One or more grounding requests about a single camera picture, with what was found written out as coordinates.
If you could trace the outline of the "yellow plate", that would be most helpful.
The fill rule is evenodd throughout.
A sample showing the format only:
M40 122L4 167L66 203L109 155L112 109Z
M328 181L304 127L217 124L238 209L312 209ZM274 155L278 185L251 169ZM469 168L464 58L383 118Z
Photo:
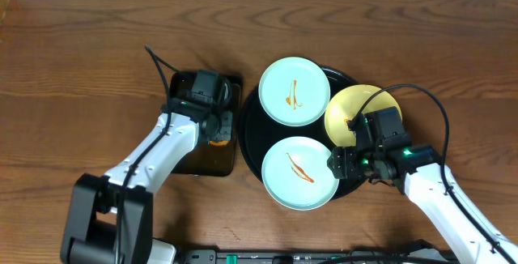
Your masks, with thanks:
M325 130L337 147L355 147L355 132L349 130L348 122L353 120L365 101L379 90L376 86L358 84L344 88L331 99L325 110ZM398 108L401 116L399 104L388 92L383 92L371 100L362 113L393 106Z

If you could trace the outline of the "light blue plate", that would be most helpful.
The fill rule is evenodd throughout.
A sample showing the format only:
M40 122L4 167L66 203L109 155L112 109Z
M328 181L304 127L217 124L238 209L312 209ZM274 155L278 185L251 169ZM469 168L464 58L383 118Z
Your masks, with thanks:
M269 195L296 211L325 205L339 180L327 166L331 151L313 138L295 136L275 143L261 164L261 179Z
M327 76L315 62L303 57L285 57L266 68L258 95L270 118L285 126L299 127L323 115L331 89Z

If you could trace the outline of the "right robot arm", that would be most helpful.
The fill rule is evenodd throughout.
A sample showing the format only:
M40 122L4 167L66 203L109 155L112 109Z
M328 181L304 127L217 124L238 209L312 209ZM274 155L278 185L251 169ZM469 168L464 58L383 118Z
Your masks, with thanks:
M474 205L432 147L382 152L335 147L327 166L337 179L397 187L433 223L459 262L517 262L517 245Z

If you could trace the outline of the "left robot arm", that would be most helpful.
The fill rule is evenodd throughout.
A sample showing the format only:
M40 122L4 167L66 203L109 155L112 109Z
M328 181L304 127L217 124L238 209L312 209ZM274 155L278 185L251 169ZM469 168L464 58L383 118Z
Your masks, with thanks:
M239 101L172 98L153 130L117 166L74 184L63 234L64 263L172 263L177 249L153 237L154 196L203 143L231 140Z

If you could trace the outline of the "orange green scrub sponge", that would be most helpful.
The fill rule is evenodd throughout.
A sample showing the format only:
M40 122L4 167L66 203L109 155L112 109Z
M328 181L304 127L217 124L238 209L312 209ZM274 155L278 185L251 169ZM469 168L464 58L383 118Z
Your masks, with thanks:
M225 141L209 141L209 144L216 147L224 147L229 143L228 140Z

